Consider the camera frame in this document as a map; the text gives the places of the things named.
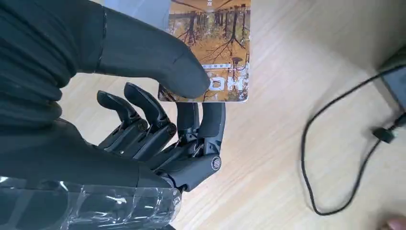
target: plastic wrap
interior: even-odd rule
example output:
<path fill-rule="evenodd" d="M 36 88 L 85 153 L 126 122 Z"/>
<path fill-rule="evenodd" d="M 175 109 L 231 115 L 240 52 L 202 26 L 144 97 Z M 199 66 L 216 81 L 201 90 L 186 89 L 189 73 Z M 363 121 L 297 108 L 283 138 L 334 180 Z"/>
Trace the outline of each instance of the plastic wrap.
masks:
<path fill-rule="evenodd" d="M 131 188 L 28 182 L 0 176 L 0 229 L 159 229 L 178 214 L 181 194 L 172 188 Z"/>

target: light wood surface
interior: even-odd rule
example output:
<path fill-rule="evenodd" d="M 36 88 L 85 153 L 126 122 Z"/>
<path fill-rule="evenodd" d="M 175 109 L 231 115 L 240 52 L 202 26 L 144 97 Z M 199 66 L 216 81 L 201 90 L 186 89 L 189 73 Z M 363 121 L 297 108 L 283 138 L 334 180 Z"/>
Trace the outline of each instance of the light wood surface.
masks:
<path fill-rule="evenodd" d="M 319 217 L 309 208 L 299 167 L 307 118 L 376 73 L 406 45 L 404 0 L 252 0 L 252 72 L 244 104 L 227 105 L 220 172 L 183 197 L 180 230 L 373 230 L 406 214 L 406 132 L 383 144 L 348 210 Z M 97 90 L 123 95 L 125 82 L 157 94 L 148 79 L 79 74 L 64 89 L 63 117 L 99 143 L 119 120 L 98 106 Z M 176 121 L 176 107 L 164 103 Z M 394 110 L 371 84 L 320 118 L 308 139 L 307 170 L 320 208 L 343 203 L 360 161 Z"/>

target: black sleeve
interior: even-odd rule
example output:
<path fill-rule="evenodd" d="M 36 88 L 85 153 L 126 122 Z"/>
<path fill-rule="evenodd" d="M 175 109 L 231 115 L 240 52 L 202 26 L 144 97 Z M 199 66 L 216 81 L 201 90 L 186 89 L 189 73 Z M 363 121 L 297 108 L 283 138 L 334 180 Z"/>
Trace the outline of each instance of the black sleeve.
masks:
<path fill-rule="evenodd" d="M 0 126 L 60 117 L 60 88 L 77 72 L 150 77 L 196 98 L 204 69 L 178 39 L 88 0 L 0 0 Z"/>

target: robotic hand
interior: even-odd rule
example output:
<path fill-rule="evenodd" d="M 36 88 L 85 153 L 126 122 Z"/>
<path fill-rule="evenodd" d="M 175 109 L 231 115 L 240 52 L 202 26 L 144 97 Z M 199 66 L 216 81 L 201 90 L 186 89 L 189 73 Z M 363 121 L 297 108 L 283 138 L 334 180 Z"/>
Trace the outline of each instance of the robotic hand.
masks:
<path fill-rule="evenodd" d="M 197 104 L 178 103 L 176 127 L 136 85 L 126 99 L 100 91 L 121 124 L 95 146 L 55 101 L 77 72 L 151 77 L 196 98 L 209 80 L 191 51 L 86 0 L 0 0 L 0 13 L 0 229 L 171 229 L 182 192 L 220 169 L 224 103 L 204 103 L 201 124 Z"/>

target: forest image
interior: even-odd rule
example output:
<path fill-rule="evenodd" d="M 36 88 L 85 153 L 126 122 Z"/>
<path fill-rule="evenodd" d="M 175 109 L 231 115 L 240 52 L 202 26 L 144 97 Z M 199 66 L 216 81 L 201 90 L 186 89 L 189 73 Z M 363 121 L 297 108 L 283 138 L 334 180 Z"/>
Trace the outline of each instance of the forest image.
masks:
<path fill-rule="evenodd" d="M 160 87 L 159 98 L 179 102 L 241 102 L 248 98 L 250 0 L 171 0 L 168 33 L 183 41 L 210 78 L 204 95 L 188 100 Z"/>

